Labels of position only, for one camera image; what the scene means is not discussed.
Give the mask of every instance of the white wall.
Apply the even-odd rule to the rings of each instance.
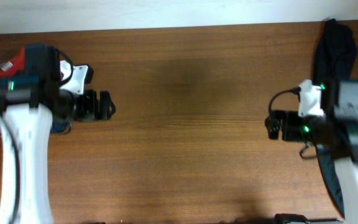
[[[0,0],[0,34],[358,19],[358,0]]]

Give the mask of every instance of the wooden surface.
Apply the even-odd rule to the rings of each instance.
[[[358,22],[345,22],[354,31]],[[0,35],[0,62],[47,43],[88,63],[117,113],[52,135],[55,223],[339,217],[317,161],[269,141],[274,93],[310,77],[320,23]],[[358,56],[354,67],[358,78]],[[295,96],[274,107],[297,109]],[[0,194],[1,194],[0,143]]]

